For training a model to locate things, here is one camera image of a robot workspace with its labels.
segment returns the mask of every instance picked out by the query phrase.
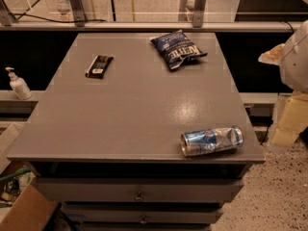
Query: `gray tabletop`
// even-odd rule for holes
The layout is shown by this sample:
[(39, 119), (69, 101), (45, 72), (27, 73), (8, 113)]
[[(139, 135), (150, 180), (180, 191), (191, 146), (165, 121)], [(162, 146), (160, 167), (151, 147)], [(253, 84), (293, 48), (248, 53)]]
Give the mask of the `gray tabletop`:
[[(160, 35), (163, 34), (79, 34), (15, 141), (9, 158), (263, 162), (262, 147), (215, 34), (187, 34), (208, 56), (175, 72), (168, 70), (149, 41)], [(96, 55), (114, 57), (102, 80), (85, 77)], [(182, 133), (231, 125), (240, 126), (244, 132), (241, 148), (184, 157)]]

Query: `soda can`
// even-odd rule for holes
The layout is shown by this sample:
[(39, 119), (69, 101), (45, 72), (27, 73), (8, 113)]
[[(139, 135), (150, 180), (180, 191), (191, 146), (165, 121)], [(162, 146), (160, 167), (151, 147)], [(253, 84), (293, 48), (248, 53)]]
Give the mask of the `soda can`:
[(244, 143), (242, 130), (237, 126), (206, 129), (181, 135), (184, 156), (197, 156), (241, 147)]

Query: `drawer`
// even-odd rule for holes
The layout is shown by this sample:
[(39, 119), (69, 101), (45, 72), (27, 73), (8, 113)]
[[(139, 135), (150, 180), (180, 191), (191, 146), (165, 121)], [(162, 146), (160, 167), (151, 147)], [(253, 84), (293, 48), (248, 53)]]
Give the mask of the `drawer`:
[(105, 224), (83, 223), (81, 231), (211, 231), (210, 225), (200, 224)]
[(34, 186), (62, 202), (231, 202), (244, 186), (224, 179), (36, 178)]
[(215, 223), (222, 215), (220, 208), (161, 205), (63, 205), (62, 212), (78, 222), (123, 223)]

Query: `small black packet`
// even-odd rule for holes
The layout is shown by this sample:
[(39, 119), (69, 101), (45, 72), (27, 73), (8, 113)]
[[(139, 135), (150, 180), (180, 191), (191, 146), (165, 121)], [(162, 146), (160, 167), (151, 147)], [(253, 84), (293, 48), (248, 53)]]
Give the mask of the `small black packet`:
[(113, 57), (96, 56), (85, 73), (86, 77), (103, 79), (107, 67), (112, 60)]
[(203, 53), (182, 31), (154, 38), (151, 42), (163, 56), (170, 70), (208, 55)]

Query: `floor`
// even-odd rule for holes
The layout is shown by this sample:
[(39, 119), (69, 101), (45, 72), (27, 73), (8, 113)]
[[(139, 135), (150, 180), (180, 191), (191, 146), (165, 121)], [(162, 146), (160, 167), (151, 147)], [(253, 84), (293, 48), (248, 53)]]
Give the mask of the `floor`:
[[(16, 12), (35, 4), (31, 14), (59, 18), (57, 0), (7, 0)], [(96, 16), (112, 21), (110, 0), (94, 0)], [(180, 0), (115, 0), (119, 21), (177, 21)], [(209, 0), (205, 21), (232, 22), (240, 0)], [(308, 147), (298, 139), (292, 147), (263, 145), (266, 162), (253, 166), (244, 188), (223, 206), (224, 215), (213, 231), (308, 230)], [(54, 231), (67, 230), (62, 222)]]

